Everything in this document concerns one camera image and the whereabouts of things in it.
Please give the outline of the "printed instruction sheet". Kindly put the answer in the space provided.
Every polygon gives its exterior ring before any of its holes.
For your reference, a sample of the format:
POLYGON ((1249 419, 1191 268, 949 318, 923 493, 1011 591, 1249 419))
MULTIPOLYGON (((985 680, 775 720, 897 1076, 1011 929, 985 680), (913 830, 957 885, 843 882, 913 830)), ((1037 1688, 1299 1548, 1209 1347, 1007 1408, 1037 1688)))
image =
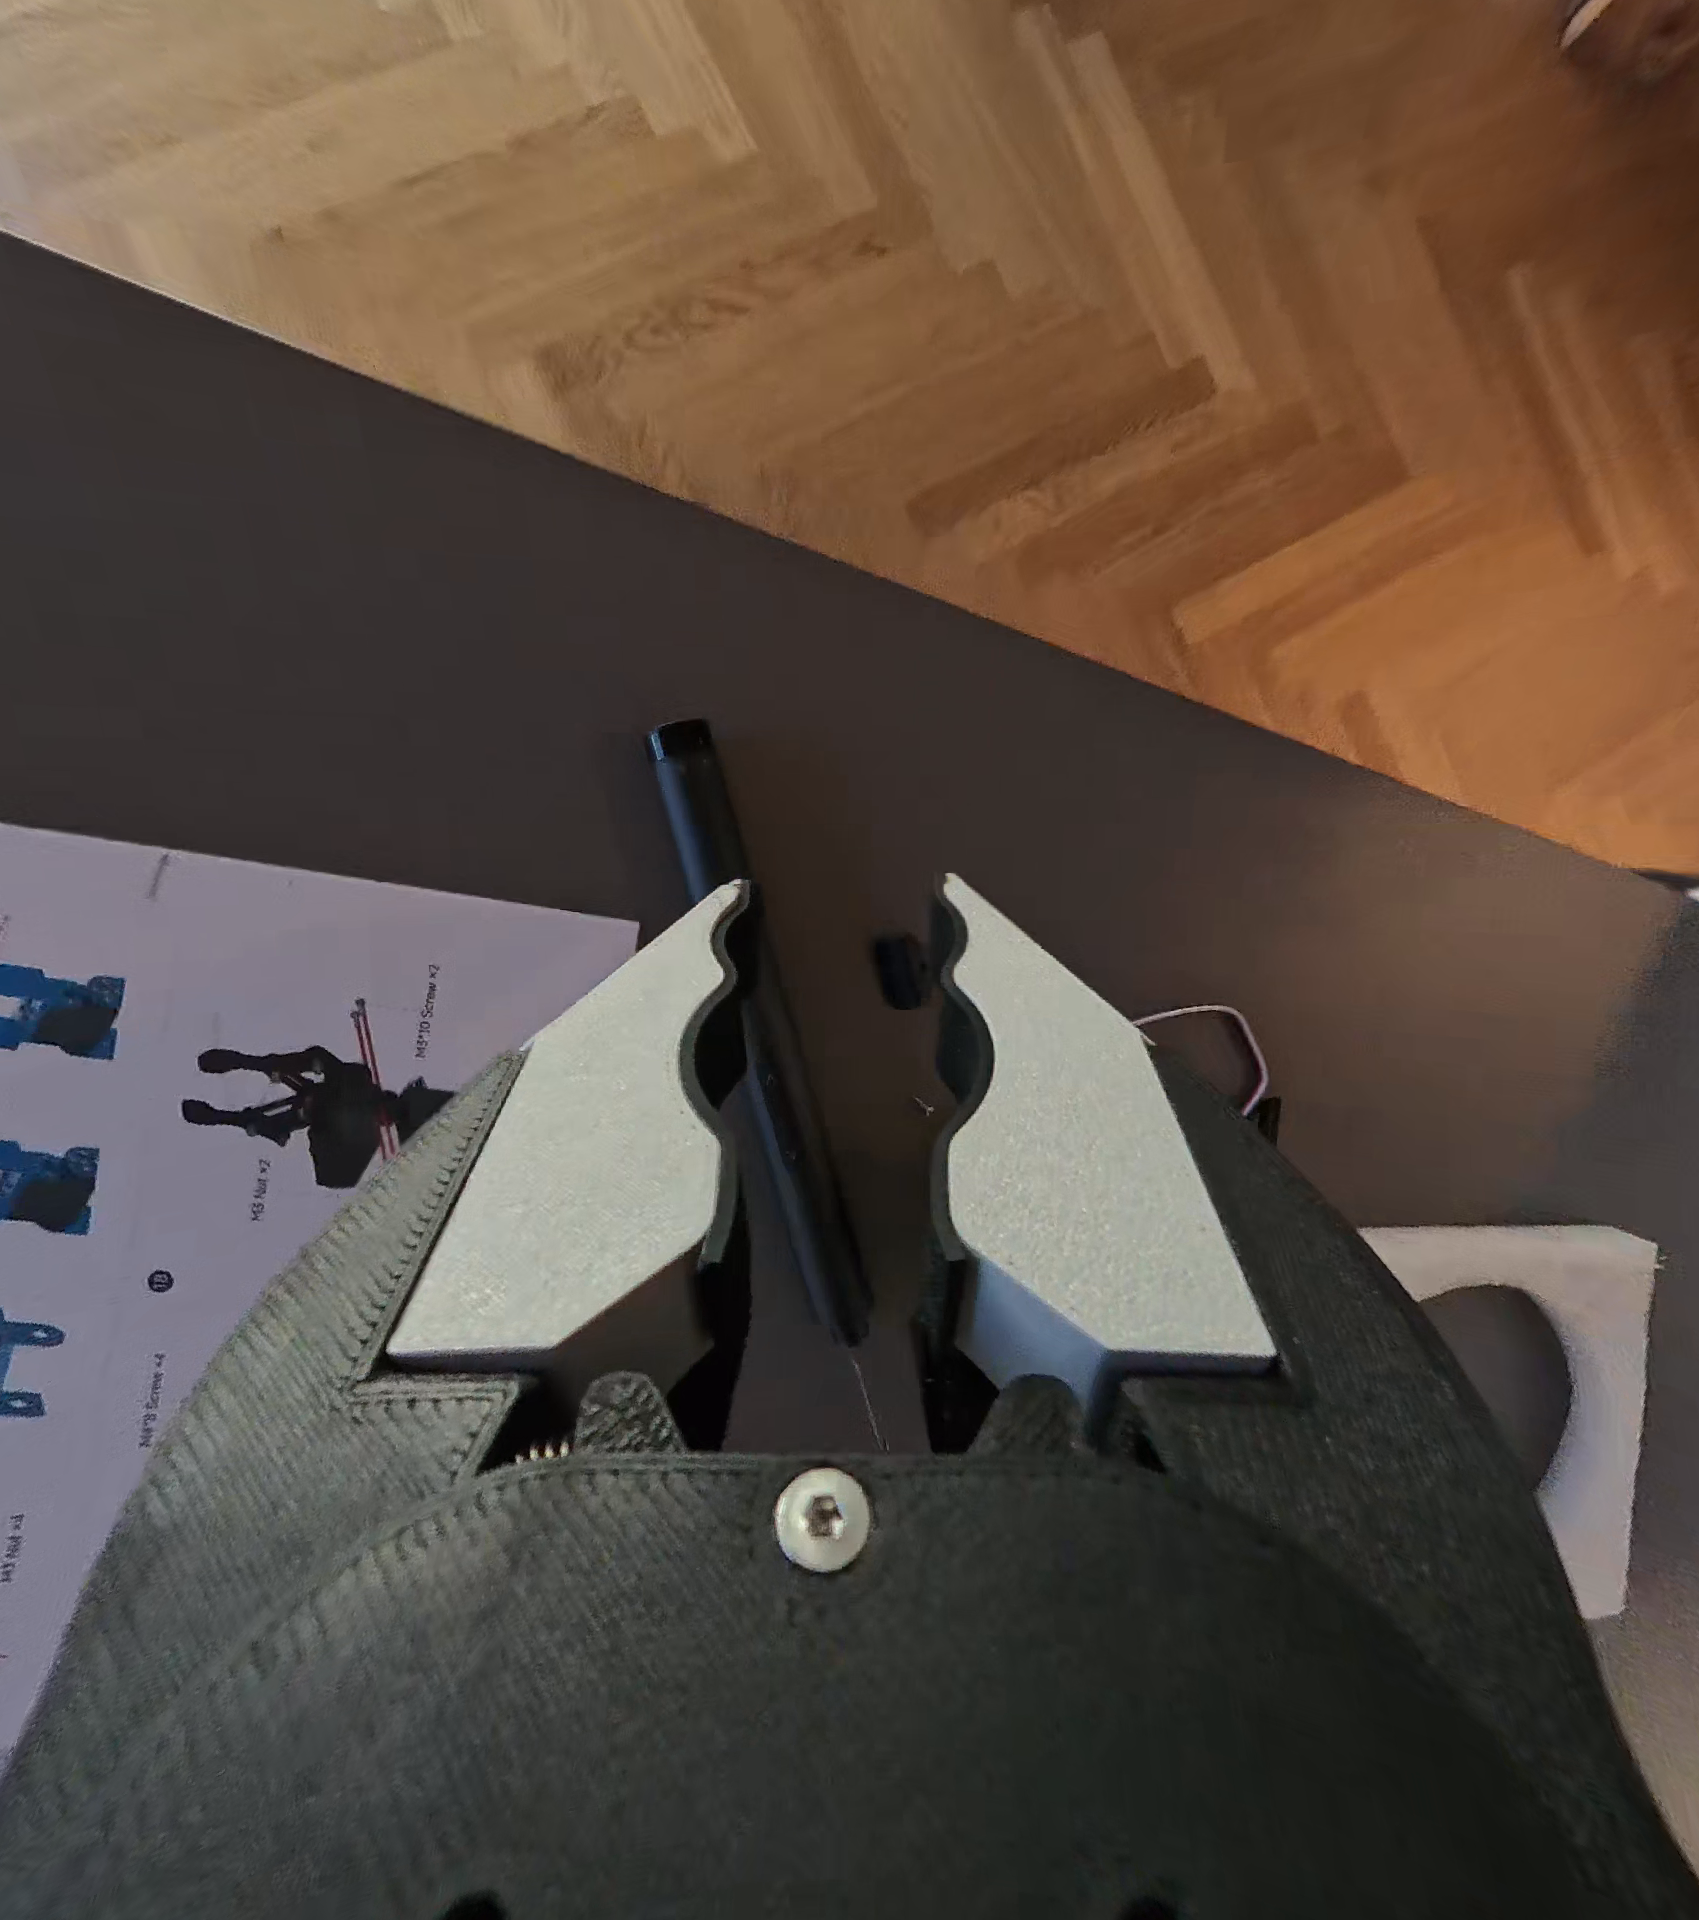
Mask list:
POLYGON ((0 1751, 170 1415, 631 923, 0 827, 0 1751))

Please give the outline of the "black precision screwdriver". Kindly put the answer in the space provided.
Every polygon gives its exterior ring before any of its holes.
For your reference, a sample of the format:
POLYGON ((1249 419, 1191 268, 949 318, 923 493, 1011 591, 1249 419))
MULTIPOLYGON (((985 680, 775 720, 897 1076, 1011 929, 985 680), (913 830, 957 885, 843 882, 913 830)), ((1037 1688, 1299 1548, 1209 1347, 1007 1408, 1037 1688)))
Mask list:
POLYGON ((647 732, 645 754, 691 900, 735 881, 747 891, 747 967, 737 1013, 747 1053, 749 1114, 807 1305, 857 1384, 875 1450, 887 1452, 861 1370, 873 1294, 813 1096, 765 893, 745 849, 715 737, 705 720, 679 719, 647 732))

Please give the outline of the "white foam piece with cutout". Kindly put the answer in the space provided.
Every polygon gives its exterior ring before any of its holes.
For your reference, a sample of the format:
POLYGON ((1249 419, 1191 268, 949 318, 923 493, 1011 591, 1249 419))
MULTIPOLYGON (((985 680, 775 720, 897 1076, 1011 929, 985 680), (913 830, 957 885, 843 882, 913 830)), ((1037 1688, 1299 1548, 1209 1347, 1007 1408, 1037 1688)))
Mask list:
POLYGON ((1659 1250, 1599 1224, 1365 1226, 1463 1366, 1585 1620, 1619 1614, 1659 1250))

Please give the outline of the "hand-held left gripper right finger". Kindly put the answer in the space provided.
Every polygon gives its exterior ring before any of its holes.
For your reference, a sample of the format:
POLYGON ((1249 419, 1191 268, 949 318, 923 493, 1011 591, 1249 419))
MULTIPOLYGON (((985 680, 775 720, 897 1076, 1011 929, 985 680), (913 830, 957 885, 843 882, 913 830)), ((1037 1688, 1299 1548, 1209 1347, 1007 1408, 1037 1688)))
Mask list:
POLYGON ((957 874, 931 897, 953 1113, 931 1150, 931 1378, 1273 1381, 1275 1335, 1143 1030, 957 874))

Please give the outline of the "wood edged desk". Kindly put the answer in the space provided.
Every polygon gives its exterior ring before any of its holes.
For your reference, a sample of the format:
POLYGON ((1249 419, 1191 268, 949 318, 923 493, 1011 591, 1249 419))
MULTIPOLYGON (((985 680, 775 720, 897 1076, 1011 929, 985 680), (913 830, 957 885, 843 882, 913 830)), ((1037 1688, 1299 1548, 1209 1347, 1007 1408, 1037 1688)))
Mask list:
POLYGON ((1355 1224, 1665 1259, 1597 1647, 1699 1875, 1699 907, 0 234, 0 823, 655 929, 713 724, 879 1308, 953 870, 1117 1007, 1239 1007, 1355 1224))

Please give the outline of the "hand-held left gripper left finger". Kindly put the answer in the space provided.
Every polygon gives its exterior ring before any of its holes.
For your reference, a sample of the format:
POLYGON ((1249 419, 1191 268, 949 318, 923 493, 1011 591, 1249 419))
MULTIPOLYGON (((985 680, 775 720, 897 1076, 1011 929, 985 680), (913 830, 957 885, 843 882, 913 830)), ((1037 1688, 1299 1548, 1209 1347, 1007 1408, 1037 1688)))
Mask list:
POLYGON ((407 1374, 685 1381, 737 1217, 751 889, 719 882, 523 1048, 383 1356, 407 1374))

